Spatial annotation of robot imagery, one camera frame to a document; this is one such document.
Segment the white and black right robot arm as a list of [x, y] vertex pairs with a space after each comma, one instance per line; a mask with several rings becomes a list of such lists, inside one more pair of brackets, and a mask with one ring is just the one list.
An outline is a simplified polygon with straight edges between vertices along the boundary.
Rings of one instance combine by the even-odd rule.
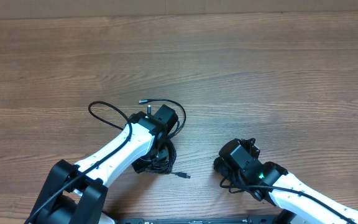
[[261, 163], [259, 154], [254, 138], [226, 143], [214, 160], [214, 170], [223, 176], [219, 186], [281, 208], [274, 223], [358, 223], [358, 210], [319, 193], [274, 162]]

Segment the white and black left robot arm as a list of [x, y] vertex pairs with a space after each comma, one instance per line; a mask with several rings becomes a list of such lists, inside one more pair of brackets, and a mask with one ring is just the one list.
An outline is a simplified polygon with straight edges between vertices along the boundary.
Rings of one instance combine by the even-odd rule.
[[155, 114], [141, 111], [125, 120], [121, 133], [98, 152], [51, 168], [27, 223], [115, 223], [103, 212], [109, 187], [129, 166], [141, 173], [166, 156], [178, 116], [162, 105]]

